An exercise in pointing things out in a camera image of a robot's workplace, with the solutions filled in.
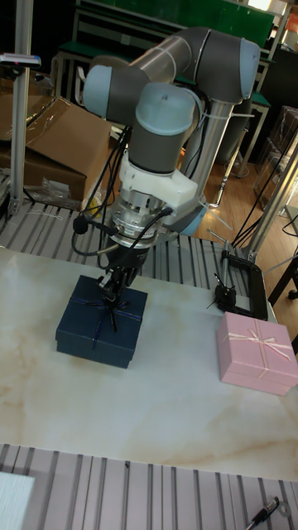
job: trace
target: dark blue gift box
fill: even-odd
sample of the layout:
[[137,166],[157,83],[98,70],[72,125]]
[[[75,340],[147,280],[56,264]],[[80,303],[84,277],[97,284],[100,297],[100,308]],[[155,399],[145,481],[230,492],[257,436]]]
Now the dark blue gift box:
[[127,368],[134,354],[147,294],[125,289],[114,311],[118,330],[104,306],[94,278],[80,276],[55,338],[57,351]]

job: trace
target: dark blue ribbon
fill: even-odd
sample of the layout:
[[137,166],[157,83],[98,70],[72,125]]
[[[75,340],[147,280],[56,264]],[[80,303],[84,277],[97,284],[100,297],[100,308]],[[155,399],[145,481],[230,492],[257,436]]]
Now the dark blue ribbon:
[[95,333],[94,333],[94,337],[92,339],[92,349],[95,349],[95,347],[96,347],[96,343],[99,340],[99,336],[100,336],[100,333],[101,333],[101,330],[103,328],[103,324],[104,324],[104,321],[105,321],[107,315],[111,316],[112,323],[113,323],[114,315],[127,316],[128,318],[131,318],[132,320],[136,320],[137,322],[140,322],[141,319],[142,319],[138,315],[133,315],[132,313],[127,313],[126,311],[123,311],[123,309],[125,309],[129,305],[128,301],[120,302],[118,307],[115,308],[115,309],[109,309],[107,306],[105,306],[103,301],[86,301],[86,300],[84,300],[82,298],[75,298],[73,296],[70,298],[70,301],[75,301],[77,304],[82,304],[82,306],[92,306],[92,307],[97,307],[97,309],[104,309],[105,310],[104,313],[103,313],[102,318],[99,320],[99,323],[98,323],[98,325],[96,327],[96,330],[95,330]]

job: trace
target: ribbon bow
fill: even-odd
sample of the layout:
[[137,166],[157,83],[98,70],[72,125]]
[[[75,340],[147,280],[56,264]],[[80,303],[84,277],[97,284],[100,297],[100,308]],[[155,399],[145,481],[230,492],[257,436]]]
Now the ribbon bow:
[[230,338],[230,340],[243,340],[245,342],[246,341],[258,342],[260,345],[268,346],[268,348],[273,349],[279,355],[281,355],[282,357],[284,357],[291,363],[291,357],[280,350],[280,348],[291,349],[290,346],[287,346],[285,344],[278,344],[274,337],[263,339],[261,336],[259,336],[256,333],[255,330],[252,330],[251,328],[248,329],[248,332],[251,334],[251,337],[247,337],[246,335],[238,335],[237,333],[228,333],[228,337]]
[[75,301],[77,304],[82,304],[83,306],[92,306],[92,307],[97,307],[98,309],[105,310],[102,318],[99,320],[99,323],[96,327],[94,337],[92,339],[92,349],[95,349],[96,343],[99,340],[100,332],[103,328],[103,324],[105,322],[107,315],[110,316],[114,333],[116,333],[116,331],[118,330],[116,315],[127,316],[128,318],[131,318],[138,322],[141,320],[140,316],[133,315],[132,313],[127,313],[126,311],[123,311],[123,309],[129,306],[129,301],[120,302],[118,307],[114,309],[107,307],[103,301],[86,301],[86,300],[83,300],[82,298],[75,298],[73,296],[70,298],[70,301]]

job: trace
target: pink gift box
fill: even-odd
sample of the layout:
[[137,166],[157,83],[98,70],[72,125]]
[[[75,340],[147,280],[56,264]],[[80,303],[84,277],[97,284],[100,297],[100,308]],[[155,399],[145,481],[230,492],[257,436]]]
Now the pink gift box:
[[298,383],[298,364],[284,325],[227,312],[217,336],[221,381],[281,396]]

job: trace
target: white marble surface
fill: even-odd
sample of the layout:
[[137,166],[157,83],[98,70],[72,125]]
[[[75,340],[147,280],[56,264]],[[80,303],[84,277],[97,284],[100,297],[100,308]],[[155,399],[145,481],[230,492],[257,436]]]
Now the white marble surface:
[[298,480],[298,391],[219,381],[212,293],[138,277],[149,293],[128,370],[55,351],[94,267],[0,248],[0,442]]

